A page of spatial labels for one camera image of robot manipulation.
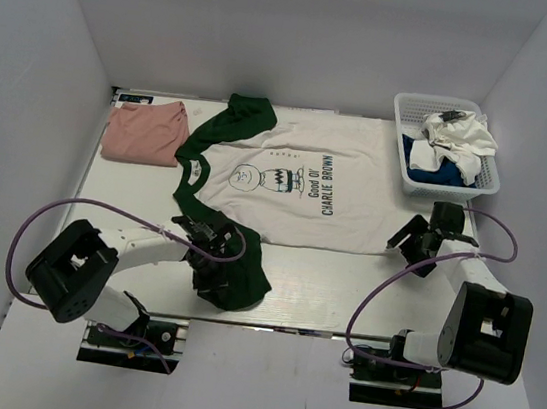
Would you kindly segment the blue t shirt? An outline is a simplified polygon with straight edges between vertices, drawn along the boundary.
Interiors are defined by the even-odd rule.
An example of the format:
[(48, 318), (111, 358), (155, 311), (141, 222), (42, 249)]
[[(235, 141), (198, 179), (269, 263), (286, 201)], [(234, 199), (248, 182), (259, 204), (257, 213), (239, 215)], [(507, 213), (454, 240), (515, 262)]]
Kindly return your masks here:
[(441, 163), (440, 169), (437, 171), (426, 171), (421, 169), (414, 169), (410, 165), (410, 152), (412, 151), (412, 146), (414, 145), (414, 140), (411, 137), (406, 135), (402, 136), (402, 146), (404, 149), (406, 172), (408, 177), (415, 182), (420, 182), (421, 184), (436, 184), (443, 186), (458, 186), (464, 187), (463, 178), (460, 174), (459, 168), (455, 163), (449, 160), (443, 160)]

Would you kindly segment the plain white t shirt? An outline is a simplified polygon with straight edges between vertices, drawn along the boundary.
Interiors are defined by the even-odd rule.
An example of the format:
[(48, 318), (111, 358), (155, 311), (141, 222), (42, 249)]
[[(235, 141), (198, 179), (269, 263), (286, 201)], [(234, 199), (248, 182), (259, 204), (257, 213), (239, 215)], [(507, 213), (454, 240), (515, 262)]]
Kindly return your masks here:
[(498, 150), (485, 119), (456, 109), (425, 115), (420, 137), (413, 139), (410, 165), (432, 172), (440, 169), (444, 159), (449, 160), (459, 168), (464, 187), (474, 186), (482, 159), (494, 157)]

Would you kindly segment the white and green t shirt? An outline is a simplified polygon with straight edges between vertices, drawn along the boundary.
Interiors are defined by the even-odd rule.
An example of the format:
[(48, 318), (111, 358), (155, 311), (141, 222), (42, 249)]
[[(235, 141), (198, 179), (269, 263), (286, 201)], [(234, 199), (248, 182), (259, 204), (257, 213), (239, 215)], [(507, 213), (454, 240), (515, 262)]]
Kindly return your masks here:
[(176, 152), (183, 175), (173, 193), (188, 218), (236, 226), (235, 262), (218, 277), (197, 269), (198, 297), (242, 310), (272, 289), (261, 245), (373, 255), (397, 216), (379, 119), (276, 111), (265, 98), (233, 94)]

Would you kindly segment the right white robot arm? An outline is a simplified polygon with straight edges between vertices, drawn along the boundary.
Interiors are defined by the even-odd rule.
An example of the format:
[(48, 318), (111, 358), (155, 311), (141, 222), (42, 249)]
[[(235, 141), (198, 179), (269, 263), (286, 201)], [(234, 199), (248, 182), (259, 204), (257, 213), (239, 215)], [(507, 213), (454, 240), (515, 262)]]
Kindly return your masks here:
[(455, 293), (438, 330), (405, 329), (392, 337), (379, 361), (397, 381), (420, 370), (454, 369), (508, 386), (521, 372), (533, 304), (491, 273), (476, 239), (464, 233), (467, 212), (457, 203), (437, 201), (428, 220), (416, 215), (387, 242), (415, 276), (423, 279), (441, 269)]

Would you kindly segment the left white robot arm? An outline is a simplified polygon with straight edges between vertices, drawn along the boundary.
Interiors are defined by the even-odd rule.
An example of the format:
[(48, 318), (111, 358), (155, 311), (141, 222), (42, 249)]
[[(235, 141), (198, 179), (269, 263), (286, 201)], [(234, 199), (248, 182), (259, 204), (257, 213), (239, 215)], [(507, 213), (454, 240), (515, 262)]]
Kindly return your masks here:
[(102, 206), (140, 226), (103, 230), (87, 219), (74, 221), (31, 261), (25, 275), (55, 321), (82, 317), (126, 346), (145, 339), (150, 315), (129, 291), (108, 284), (114, 273), (185, 261), (200, 281), (220, 291), (228, 285), (221, 266), (240, 260), (247, 249), (243, 234), (226, 219), (211, 224), (178, 215), (157, 225)]

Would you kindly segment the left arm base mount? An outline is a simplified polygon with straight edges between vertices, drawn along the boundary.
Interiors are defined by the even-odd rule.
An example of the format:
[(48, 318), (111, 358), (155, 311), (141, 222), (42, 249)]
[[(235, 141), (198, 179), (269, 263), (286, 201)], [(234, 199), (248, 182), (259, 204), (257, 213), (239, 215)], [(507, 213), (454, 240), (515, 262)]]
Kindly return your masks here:
[(187, 321), (151, 317), (140, 334), (104, 331), (90, 322), (77, 352), (79, 362), (125, 370), (171, 374), (182, 359)]

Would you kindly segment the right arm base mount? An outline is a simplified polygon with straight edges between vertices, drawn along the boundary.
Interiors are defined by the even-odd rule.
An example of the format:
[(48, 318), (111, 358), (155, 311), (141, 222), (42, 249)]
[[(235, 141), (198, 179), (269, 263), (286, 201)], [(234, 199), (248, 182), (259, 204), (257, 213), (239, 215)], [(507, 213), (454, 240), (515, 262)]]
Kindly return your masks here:
[(406, 409), (443, 407), (439, 373), (371, 361), (348, 348), (341, 360), (350, 369), (348, 397), (352, 403)]

